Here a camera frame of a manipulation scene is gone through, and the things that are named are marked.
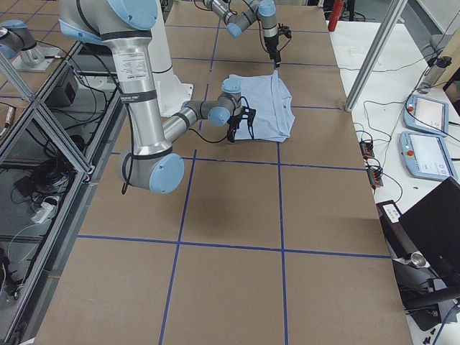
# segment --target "printed label on robot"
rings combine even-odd
[[[122,83],[149,78],[147,61],[143,52],[114,54],[116,74]]]

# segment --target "light blue joint cap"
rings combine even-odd
[[[259,4],[259,14],[264,17],[274,16],[276,13],[276,6],[273,0],[262,0]]]
[[[238,38],[243,33],[241,27],[239,27],[235,23],[228,23],[227,24],[227,31],[230,32],[230,35],[233,38]]]
[[[153,168],[150,175],[150,190],[154,193],[168,194],[175,190],[184,177],[185,164],[176,153],[164,156]]]
[[[91,32],[87,32],[78,27],[74,27],[63,20],[59,19],[60,31],[63,32],[65,36],[73,38],[84,43],[93,43],[95,45],[104,45],[101,41],[101,38]]]
[[[6,27],[7,29],[26,29],[27,25],[19,19],[11,19],[6,20],[5,22],[1,23],[2,27]]]
[[[120,19],[138,30],[150,30],[158,18],[155,0],[107,0]]]
[[[215,106],[209,111],[208,120],[216,127],[222,127],[230,119],[230,110],[223,106]]]
[[[242,86],[236,78],[227,78],[222,83],[222,91],[227,93],[241,93]]]
[[[10,47],[0,44],[0,52],[6,57],[7,60],[11,60],[16,56],[16,52]]]

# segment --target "red fire extinguisher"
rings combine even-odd
[[[340,14],[342,13],[343,8],[344,8],[344,0],[336,0],[336,2],[333,3],[332,14],[329,19],[329,25],[328,25],[329,32],[332,32],[336,29],[337,22],[340,19]]]

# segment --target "label sticker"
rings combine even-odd
[[[395,205],[383,205],[383,209],[387,213],[388,218],[391,220],[392,223],[397,223],[400,221],[400,213],[397,211]]]
[[[114,54],[114,62],[116,74],[122,83],[127,81],[142,81],[149,78],[147,61],[143,52]]]

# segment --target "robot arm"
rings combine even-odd
[[[279,67],[281,62],[280,51],[277,48],[279,37],[284,35],[290,39],[292,35],[289,27],[277,24],[275,2],[273,0],[252,0],[246,3],[248,8],[241,14],[230,10],[227,2],[228,0],[203,0],[204,6],[224,21],[227,30],[234,38],[239,37],[244,30],[259,20],[267,52],[275,66]]]
[[[240,87],[226,80],[217,101],[187,102],[162,123],[147,46],[158,13],[155,0],[60,0],[60,25],[74,39],[107,45],[114,56],[123,94],[131,114],[132,148],[119,161],[121,179],[130,185],[169,193],[184,175],[184,162],[172,153],[174,142],[199,119],[223,125],[242,111]]]
[[[28,66],[35,66],[45,60],[27,25],[15,19],[0,24],[0,52],[7,59],[14,58],[20,52],[23,62]]]

